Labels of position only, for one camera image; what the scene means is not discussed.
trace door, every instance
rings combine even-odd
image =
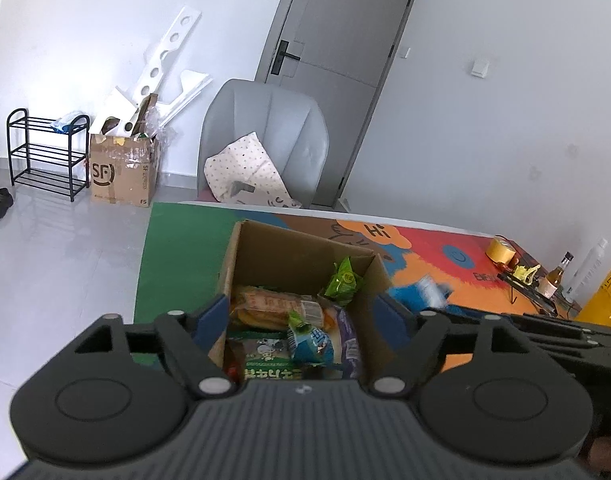
[[[315,204],[333,205],[411,3],[292,0],[266,82],[310,95],[323,112],[330,150]]]

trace gray leather chair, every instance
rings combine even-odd
[[[278,86],[230,79],[208,108],[201,132],[197,189],[208,187],[206,159],[256,132],[290,196],[309,207],[328,156],[328,130],[319,105]]]

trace cardboard box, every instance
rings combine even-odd
[[[160,158],[156,139],[90,136],[92,196],[111,204],[150,206]]]
[[[367,380],[394,354],[374,323],[372,302],[388,290],[391,281],[379,254],[372,250],[334,242],[314,235],[246,220],[234,226],[228,244],[218,291],[231,297],[233,286],[276,287],[282,292],[317,295],[334,272],[334,264],[350,257],[352,269],[364,284],[346,307],[357,336]],[[222,366],[225,336],[210,357]]]

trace colorful tabletop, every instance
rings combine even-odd
[[[150,322],[172,309],[194,310],[214,296],[234,224],[252,219],[314,234],[381,254],[394,285],[426,274],[454,290],[449,302],[497,313],[535,313],[485,255],[490,237],[442,226],[323,211],[154,203],[137,287],[135,322]]]

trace packing tape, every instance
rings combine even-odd
[[[485,254],[496,264],[508,265],[517,251],[508,240],[502,236],[495,236]]]

